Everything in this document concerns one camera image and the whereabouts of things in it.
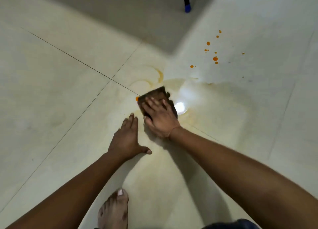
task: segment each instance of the person's right arm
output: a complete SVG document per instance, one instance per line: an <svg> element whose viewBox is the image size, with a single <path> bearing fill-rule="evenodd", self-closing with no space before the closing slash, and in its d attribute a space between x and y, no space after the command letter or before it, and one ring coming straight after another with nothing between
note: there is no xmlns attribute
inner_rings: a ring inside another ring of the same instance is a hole
<svg viewBox="0 0 318 229"><path fill-rule="evenodd" d="M147 99L145 123L159 137L183 147L214 182L262 228L318 228L318 200L245 155L182 128L168 103Z"/></svg>

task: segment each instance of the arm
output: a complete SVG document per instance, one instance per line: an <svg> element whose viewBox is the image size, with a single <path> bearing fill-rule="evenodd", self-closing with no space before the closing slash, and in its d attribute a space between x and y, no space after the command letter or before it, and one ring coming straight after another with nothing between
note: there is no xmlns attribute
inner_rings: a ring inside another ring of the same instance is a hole
<svg viewBox="0 0 318 229"><path fill-rule="evenodd" d="M7 229L78 228L89 207L113 173L135 155L151 154L148 147L138 144L137 133L137 117L131 114L114 134L107 153Z"/></svg>
<svg viewBox="0 0 318 229"><path fill-rule="evenodd" d="M245 155L183 129L155 99L145 110L145 123L158 136L183 147L214 182L261 227L318 228L318 201L301 187Z"/></svg>

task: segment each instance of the foot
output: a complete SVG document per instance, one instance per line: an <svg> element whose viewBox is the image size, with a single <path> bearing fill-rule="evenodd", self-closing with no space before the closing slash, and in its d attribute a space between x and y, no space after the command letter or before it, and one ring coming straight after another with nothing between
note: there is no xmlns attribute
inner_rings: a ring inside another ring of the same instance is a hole
<svg viewBox="0 0 318 229"><path fill-rule="evenodd" d="M128 194L124 189L115 191L98 211L100 229L127 229Z"/></svg>

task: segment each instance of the person's left hand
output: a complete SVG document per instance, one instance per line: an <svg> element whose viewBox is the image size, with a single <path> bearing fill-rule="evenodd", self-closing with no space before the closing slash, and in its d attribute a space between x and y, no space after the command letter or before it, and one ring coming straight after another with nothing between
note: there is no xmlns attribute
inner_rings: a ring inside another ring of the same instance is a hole
<svg viewBox="0 0 318 229"><path fill-rule="evenodd" d="M108 151L116 152L123 156L125 160L132 159L137 154L152 154L152 151L138 143L138 119L133 114L125 118L121 128L114 134Z"/></svg>

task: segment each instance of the big toe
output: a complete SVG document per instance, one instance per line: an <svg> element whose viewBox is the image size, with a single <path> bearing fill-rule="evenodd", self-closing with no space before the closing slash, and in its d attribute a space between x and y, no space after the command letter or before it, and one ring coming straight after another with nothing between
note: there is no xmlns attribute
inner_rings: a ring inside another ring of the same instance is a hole
<svg viewBox="0 0 318 229"><path fill-rule="evenodd" d="M125 191L123 188L119 189L117 191L116 199L117 199L118 203L126 203L127 204L128 201L129 201L129 197L128 197L127 191Z"/></svg>

